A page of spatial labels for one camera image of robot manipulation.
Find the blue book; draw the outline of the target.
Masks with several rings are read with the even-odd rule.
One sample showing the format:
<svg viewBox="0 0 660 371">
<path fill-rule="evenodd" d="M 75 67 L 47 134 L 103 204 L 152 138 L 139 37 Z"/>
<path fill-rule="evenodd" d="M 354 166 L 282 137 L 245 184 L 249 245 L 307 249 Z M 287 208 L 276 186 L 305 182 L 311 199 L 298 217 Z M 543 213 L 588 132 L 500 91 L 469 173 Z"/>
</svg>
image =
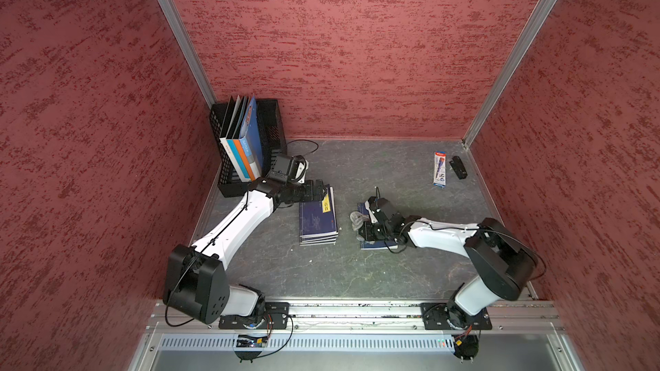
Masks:
<svg viewBox="0 0 660 371">
<path fill-rule="evenodd" d="M 378 227 L 371 222 L 371 217 L 364 203 L 357 205 L 357 211 L 363 215 L 363 223 L 357 231 L 357 238 L 360 241 L 360 248 L 362 250 L 386 250 L 396 251 L 399 246 L 392 240 L 379 239 Z"/>
</svg>

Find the grey fluffy cleaning cloth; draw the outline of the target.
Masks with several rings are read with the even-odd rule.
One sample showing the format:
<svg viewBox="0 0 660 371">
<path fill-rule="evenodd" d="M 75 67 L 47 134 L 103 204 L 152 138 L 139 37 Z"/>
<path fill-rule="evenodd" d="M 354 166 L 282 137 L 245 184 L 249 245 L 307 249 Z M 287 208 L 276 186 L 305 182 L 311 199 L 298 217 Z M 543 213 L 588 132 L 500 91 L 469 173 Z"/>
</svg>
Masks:
<svg viewBox="0 0 660 371">
<path fill-rule="evenodd" d="M 371 217 L 364 203 L 357 204 L 357 210 L 350 214 L 350 220 L 352 223 L 352 230 L 355 232 L 359 232 L 366 223 L 371 221 Z"/>
</svg>

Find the purple book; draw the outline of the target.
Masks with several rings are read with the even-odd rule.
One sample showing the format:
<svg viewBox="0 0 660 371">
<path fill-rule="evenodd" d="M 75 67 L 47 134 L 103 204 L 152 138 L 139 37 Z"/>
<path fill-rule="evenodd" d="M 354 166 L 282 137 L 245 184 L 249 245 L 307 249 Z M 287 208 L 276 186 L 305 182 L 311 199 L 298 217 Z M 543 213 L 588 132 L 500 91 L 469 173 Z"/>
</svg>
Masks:
<svg viewBox="0 0 660 371">
<path fill-rule="evenodd" d="M 334 245 L 336 240 L 316 240 L 316 241 L 301 241 L 300 246 L 309 247 L 309 246 L 319 246 L 319 245 Z"/>
<path fill-rule="evenodd" d="M 316 243 L 330 243 L 334 244 L 339 235 L 338 234 L 329 234 L 329 235 L 303 235 L 299 239 L 299 243 L 302 244 L 316 244 Z"/>
<path fill-rule="evenodd" d="M 333 187 L 326 186 L 326 195 L 316 202 L 299 206 L 299 234 L 303 240 L 336 236 L 339 227 L 333 199 Z"/>
</svg>

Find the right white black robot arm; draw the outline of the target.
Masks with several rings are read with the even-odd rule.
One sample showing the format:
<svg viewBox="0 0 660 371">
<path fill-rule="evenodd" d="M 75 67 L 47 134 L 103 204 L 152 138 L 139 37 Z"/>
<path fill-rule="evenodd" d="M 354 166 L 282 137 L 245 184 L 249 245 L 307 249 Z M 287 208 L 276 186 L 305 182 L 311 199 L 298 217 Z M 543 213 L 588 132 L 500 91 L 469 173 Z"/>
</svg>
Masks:
<svg viewBox="0 0 660 371">
<path fill-rule="evenodd" d="M 420 305 L 426 330 L 490 331 L 487 308 L 500 300 L 518 300 L 540 262 L 494 218 L 472 224 L 441 223 L 403 216 L 387 199 L 371 197 L 357 206 L 352 223 L 364 244 L 379 242 L 393 254 L 409 248 L 436 249 L 469 259 L 474 266 L 476 276 L 447 302 Z"/>
</svg>

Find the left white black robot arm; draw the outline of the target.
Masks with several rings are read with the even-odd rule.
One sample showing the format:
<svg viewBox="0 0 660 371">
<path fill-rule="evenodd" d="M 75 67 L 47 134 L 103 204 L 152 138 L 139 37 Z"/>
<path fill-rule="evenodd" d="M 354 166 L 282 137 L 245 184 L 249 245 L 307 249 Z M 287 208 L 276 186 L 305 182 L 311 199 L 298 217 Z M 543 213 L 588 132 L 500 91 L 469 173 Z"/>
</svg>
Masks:
<svg viewBox="0 0 660 371">
<path fill-rule="evenodd" d="M 165 309 L 210 325 L 223 316 L 261 321 L 265 297 L 245 285 L 232 285 L 227 269 L 237 251 L 280 204 L 321 202 L 329 185 L 322 180 L 252 182 L 239 204 L 207 235 L 190 246 L 178 245 L 168 257 L 163 291 Z"/>
</svg>

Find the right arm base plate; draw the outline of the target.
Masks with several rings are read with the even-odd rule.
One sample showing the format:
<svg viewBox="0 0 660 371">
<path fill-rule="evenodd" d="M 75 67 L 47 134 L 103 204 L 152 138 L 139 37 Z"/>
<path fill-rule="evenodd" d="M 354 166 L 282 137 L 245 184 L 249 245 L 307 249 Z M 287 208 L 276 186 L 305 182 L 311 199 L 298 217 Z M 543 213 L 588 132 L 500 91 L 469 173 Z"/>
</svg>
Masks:
<svg viewBox="0 0 660 371">
<path fill-rule="evenodd" d="M 421 303 L 421 319 L 427 331 L 491 331 L 493 324 L 485 308 L 476 315 L 464 313 L 455 304 Z"/>
</svg>

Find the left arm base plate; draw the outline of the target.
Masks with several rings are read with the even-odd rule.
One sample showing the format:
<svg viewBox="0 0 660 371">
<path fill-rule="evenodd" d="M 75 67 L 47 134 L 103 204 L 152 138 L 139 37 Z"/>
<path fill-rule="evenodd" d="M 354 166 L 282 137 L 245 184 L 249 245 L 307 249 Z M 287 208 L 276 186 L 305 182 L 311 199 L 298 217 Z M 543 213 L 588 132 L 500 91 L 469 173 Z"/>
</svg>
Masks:
<svg viewBox="0 0 660 371">
<path fill-rule="evenodd" d="M 218 328 L 241 331 L 285 330 L 290 326 L 289 311 L 289 302 L 266 302 L 262 314 L 256 316 L 221 316 L 218 321 Z"/>
</svg>

